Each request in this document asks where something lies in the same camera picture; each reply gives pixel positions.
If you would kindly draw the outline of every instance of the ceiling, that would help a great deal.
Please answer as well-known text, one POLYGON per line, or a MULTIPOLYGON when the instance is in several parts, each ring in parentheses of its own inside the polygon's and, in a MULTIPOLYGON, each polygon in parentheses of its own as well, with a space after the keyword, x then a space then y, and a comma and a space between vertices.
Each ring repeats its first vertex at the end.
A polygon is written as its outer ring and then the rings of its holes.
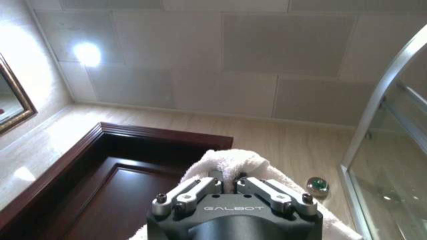
POLYGON ((350 126, 427 24, 419 0, 30 2, 76 102, 350 126))

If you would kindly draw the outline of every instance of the glass shower enclosure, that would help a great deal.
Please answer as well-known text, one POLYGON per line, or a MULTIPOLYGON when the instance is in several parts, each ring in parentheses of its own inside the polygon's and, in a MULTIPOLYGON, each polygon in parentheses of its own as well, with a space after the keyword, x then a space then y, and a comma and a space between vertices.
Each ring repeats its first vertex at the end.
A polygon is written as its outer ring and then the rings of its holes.
POLYGON ((366 240, 427 240, 427 25, 395 56, 339 165, 366 240))

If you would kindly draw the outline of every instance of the bathroom wall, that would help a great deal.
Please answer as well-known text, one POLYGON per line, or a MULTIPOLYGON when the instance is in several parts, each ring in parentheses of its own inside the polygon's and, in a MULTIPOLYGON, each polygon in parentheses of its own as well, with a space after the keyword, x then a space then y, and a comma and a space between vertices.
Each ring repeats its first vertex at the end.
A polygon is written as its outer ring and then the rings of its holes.
POLYGON ((2 150, 72 102, 24 0, 0 0, 0 53, 39 112, 2 135, 2 150))
POLYGON ((31 3, 78 102, 349 126, 427 23, 418 0, 31 3))
POLYGON ((0 210, 98 122, 234 137, 234 148, 258 152, 302 187, 310 177, 325 178, 330 182, 330 195, 322 203, 345 224, 354 227, 338 173, 353 129, 92 104, 67 107, 0 151, 0 210), (10 158, 7 164, 2 161, 4 158, 10 158))

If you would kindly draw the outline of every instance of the ceiling light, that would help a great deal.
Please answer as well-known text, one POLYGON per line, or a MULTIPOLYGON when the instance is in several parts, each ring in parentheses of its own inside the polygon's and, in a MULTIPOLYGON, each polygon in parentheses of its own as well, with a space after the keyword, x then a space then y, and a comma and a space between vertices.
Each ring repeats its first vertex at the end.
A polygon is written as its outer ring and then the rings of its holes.
POLYGON ((102 52, 95 44, 84 42, 74 47, 74 54, 80 63, 88 67, 96 67, 102 62, 102 52))

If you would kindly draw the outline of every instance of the white towel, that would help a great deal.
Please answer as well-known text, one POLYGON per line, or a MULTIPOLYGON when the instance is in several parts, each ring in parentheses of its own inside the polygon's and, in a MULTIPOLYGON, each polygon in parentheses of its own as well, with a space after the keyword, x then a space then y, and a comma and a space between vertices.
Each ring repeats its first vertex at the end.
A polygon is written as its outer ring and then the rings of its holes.
MULTIPOLYGON (((190 178, 203 178, 210 171, 219 170, 223 174, 224 191, 234 190, 234 180, 240 173, 247 173, 250 177, 259 179, 275 179, 287 185, 288 188, 303 194, 304 189, 274 167, 256 152, 231 149, 214 151, 208 150, 187 170, 180 182, 190 178)), ((323 240, 362 240, 362 236, 337 218, 337 216, 319 203, 318 210, 323 214, 323 240)), ((147 226, 144 225, 136 232, 131 240, 147 240, 147 226)))

